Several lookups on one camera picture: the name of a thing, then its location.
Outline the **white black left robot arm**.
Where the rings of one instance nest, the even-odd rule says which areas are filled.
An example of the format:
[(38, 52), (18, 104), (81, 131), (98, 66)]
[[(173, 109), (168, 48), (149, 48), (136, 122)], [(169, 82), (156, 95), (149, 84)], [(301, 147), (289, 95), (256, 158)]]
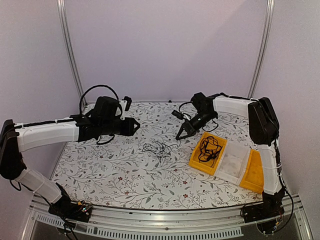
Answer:
[(127, 96), (122, 100), (100, 96), (94, 108), (86, 114), (28, 124), (15, 124), (7, 119), (0, 133), (0, 175), (44, 198), (49, 204), (50, 214), (88, 222), (92, 205), (83, 200), (71, 200), (60, 184), (28, 168), (22, 153), (62, 142), (98, 141), (101, 136), (133, 136), (140, 124), (133, 117), (125, 116), (131, 103), (131, 98)]

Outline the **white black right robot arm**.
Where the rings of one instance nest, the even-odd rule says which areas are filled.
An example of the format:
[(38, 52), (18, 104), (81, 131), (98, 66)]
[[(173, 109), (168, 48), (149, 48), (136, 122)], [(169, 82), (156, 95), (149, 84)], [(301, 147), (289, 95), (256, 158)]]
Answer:
[(194, 117), (187, 118), (179, 110), (172, 112), (172, 115), (184, 121), (176, 140), (194, 136), (209, 121), (218, 118), (219, 113), (247, 118), (249, 136), (261, 157), (264, 186), (262, 203), (243, 208), (244, 220), (248, 223), (283, 214), (282, 199), (286, 189), (281, 180), (282, 163), (278, 148), (280, 124), (270, 99), (230, 96), (223, 92), (205, 96), (199, 92), (193, 95), (190, 103), (196, 109)]

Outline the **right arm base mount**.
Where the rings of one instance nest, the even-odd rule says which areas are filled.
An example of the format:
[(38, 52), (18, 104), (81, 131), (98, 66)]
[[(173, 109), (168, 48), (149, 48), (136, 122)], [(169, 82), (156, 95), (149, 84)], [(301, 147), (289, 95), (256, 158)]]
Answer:
[(274, 210), (267, 210), (263, 203), (245, 204), (240, 209), (240, 216), (243, 218), (245, 223), (252, 223), (256, 221), (262, 221), (256, 224), (258, 231), (264, 236), (274, 235), (284, 229), (290, 222), (294, 213), (294, 202), (291, 200), (290, 215), (286, 222), (284, 222), (284, 207), (280, 204)]

